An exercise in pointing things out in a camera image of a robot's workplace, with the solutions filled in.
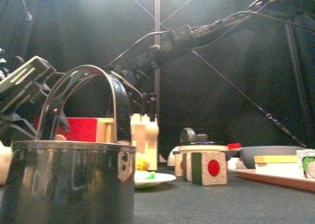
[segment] metal pole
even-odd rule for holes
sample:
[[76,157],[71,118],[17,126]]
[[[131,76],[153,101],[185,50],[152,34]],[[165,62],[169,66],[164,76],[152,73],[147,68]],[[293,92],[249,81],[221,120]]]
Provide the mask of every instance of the metal pole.
[[[155,31],[161,28],[161,0],[155,0]],[[155,35],[155,44],[160,46],[160,35]],[[160,114],[160,68],[155,70],[156,120]]]
[[306,126],[306,133],[307,133],[307,144],[314,143],[315,135],[314,135],[314,128],[311,123],[311,117],[310,117],[310,108],[307,105],[307,94],[304,89],[304,80],[302,76],[302,69],[300,69],[300,61],[299,61],[299,55],[296,50],[296,41],[293,37],[293,31],[292,27],[288,24],[284,24],[285,34],[287,34],[287,42],[291,52],[291,64],[292,64],[292,71],[295,76],[295,84],[296,84],[296,90],[299,94],[299,102],[300,102],[300,109],[303,113],[303,121]]

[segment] black backdrop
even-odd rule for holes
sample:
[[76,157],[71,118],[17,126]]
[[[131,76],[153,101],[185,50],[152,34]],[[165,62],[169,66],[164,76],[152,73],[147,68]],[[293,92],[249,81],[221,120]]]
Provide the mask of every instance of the black backdrop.
[[[247,10],[253,1],[161,0],[161,30],[211,24]],[[24,2],[25,6],[23,0],[0,0],[0,48],[24,59],[33,55],[43,57],[60,72],[83,64],[107,65],[136,40],[153,31],[155,0]],[[25,10],[32,15],[31,21]],[[293,22],[312,27],[314,17],[299,15]],[[296,145],[235,86],[314,147],[314,133],[307,132],[300,107],[284,25],[261,24],[231,33],[197,50],[224,77],[192,53],[160,67],[159,149],[164,157],[177,145],[184,127],[208,134],[211,140],[240,142],[243,146]],[[300,29],[295,31],[310,109],[308,128],[314,129],[315,41],[314,34]],[[153,39],[145,39],[116,64],[128,69],[128,60],[152,44]],[[13,62],[8,62],[8,66],[11,69],[16,67]],[[152,82],[153,79],[140,90],[151,91]],[[103,116],[105,100],[103,83],[96,80],[71,97],[65,114]]]

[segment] gray bowl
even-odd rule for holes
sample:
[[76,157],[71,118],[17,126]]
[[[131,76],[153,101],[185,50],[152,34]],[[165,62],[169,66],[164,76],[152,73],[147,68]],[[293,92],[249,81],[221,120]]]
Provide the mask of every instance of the gray bowl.
[[304,148],[289,146],[241,147],[239,149],[240,159],[248,169],[255,169],[255,156],[296,155],[296,150],[302,149]]

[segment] red dot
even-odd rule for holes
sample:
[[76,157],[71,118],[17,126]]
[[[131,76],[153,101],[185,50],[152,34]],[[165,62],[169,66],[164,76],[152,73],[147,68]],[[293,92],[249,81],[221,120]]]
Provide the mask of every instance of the red dot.
[[208,163],[208,173],[211,176],[217,176],[220,173],[220,164],[216,160],[211,160]]

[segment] gray pot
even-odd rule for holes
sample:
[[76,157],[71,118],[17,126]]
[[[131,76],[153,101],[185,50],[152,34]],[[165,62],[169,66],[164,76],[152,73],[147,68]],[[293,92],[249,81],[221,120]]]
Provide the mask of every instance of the gray pot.
[[[112,89],[113,143],[55,141],[69,95],[99,76]],[[36,140],[12,144],[0,223],[133,223],[135,147],[121,142],[131,145],[124,87],[100,68],[79,66],[59,79],[47,97]]]
[[133,223],[133,147],[21,141],[12,148],[0,223]]
[[296,150],[302,149],[304,148],[289,146],[241,147],[239,152],[244,166],[248,169],[255,169],[255,156],[296,155]]

